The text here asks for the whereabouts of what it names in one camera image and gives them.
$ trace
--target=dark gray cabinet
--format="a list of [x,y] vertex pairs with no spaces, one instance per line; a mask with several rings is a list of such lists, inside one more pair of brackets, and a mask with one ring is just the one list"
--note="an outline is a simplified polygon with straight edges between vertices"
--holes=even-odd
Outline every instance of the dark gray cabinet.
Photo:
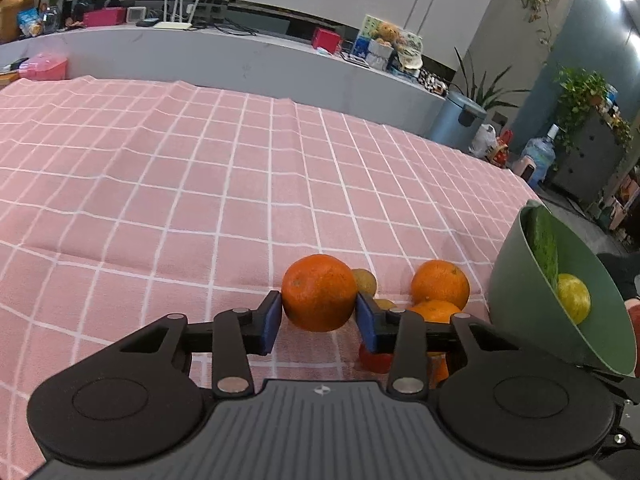
[[549,182],[589,204],[598,198],[625,150],[616,144],[611,128],[595,110],[576,135],[574,144],[569,152],[558,155],[558,170],[551,174]]

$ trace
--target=gray ridged panel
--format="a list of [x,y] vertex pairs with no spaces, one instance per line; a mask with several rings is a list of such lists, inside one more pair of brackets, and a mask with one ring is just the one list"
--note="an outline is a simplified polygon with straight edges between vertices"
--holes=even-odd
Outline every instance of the gray ridged panel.
[[[322,385],[331,391],[320,395]],[[50,462],[34,480],[605,480],[595,464],[503,469],[457,448],[429,410],[377,383],[270,381],[221,403],[196,438],[143,465],[85,470]]]

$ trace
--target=white plastic bag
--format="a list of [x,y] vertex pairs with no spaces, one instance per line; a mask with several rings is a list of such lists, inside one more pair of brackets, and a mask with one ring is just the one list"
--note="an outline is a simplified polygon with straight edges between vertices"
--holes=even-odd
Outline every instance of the white plastic bag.
[[490,124],[482,124],[478,132],[471,141],[469,153],[477,158],[484,156],[488,149],[497,146],[498,140],[495,137],[495,129]]

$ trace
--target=cucumber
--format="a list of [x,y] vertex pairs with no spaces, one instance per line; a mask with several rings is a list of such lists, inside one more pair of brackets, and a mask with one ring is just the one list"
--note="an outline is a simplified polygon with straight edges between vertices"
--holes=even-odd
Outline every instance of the cucumber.
[[557,292],[558,248],[551,223],[551,213],[543,205],[529,211],[525,236],[540,270],[554,292]]

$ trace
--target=water bottle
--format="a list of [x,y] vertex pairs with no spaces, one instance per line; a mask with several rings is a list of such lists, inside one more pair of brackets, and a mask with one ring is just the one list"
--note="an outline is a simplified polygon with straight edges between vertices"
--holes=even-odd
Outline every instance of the water bottle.
[[556,160],[556,152],[554,151],[554,139],[560,128],[557,124],[551,126],[545,137],[536,137],[529,139],[527,145],[522,150],[522,156],[530,156],[536,163],[531,178],[528,181],[529,187],[535,190],[540,181],[546,177],[546,172]]

